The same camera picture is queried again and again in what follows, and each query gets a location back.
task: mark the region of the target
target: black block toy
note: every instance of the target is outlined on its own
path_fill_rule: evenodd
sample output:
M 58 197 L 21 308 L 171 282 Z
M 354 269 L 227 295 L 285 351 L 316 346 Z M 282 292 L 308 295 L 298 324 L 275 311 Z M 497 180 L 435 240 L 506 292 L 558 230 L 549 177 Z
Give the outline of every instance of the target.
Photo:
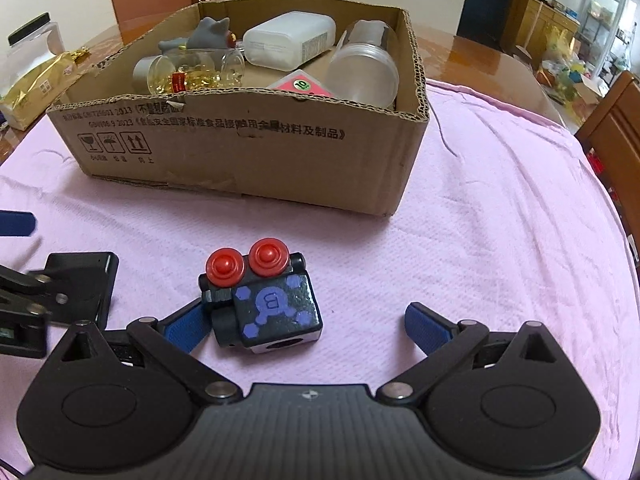
M 242 256 L 215 251 L 198 279 L 202 306 L 222 347 L 254 353 L 315 341 L 322 318 L 301 253 L 277 238 L 258 240 Z

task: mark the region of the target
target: gold packaging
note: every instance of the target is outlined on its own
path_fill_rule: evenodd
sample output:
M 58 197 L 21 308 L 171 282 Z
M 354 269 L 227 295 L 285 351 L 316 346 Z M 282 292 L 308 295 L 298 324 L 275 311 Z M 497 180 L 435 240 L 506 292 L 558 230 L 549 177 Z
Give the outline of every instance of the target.
M 78 78 L 74 54 L 63 52 L 22 76 L 0 100 L 0 112 L 17 130 L 26 130 Z

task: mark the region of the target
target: black lid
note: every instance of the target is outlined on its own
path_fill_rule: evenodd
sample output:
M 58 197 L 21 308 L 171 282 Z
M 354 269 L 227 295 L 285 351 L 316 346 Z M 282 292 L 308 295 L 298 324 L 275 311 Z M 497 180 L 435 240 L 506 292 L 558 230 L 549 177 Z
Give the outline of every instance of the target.
M 23 40 L 32 32 L 38 30 L 40 27 L 47 25 L 47 23 L 49 23 L 50 21 L 51 18 L 49 17 L 48 12 L 41 14 L 37 18 L 33 18 L 29 23 L 26 23 L 19 29 L 14 30 L 11 34 L 9 34 L 9 37 L 7 38 L 9 40 L 9 46 L 14 46 L 16 43 L 18 43 L 18 41 Z

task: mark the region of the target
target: dark doorway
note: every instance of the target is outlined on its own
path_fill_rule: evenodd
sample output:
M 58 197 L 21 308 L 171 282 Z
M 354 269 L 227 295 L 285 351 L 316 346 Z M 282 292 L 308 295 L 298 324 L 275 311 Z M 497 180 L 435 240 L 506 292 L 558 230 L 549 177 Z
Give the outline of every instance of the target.
M 465 0 L 458 35 L 500 50 L 511 0 Z

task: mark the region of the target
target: toy cat figurine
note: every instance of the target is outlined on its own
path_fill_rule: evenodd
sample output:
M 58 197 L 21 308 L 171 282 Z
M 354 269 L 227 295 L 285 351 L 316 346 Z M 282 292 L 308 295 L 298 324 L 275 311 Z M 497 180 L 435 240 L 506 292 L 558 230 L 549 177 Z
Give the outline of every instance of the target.
M 160 41 L 158 49 L 162 54 L 176 48 L 230 48 L 229 43 L 229 18 L 223 18 L 219 22 L 206 16 L 200 20 L 198 27 L 188 38 L 175 38 L 174 40 Z

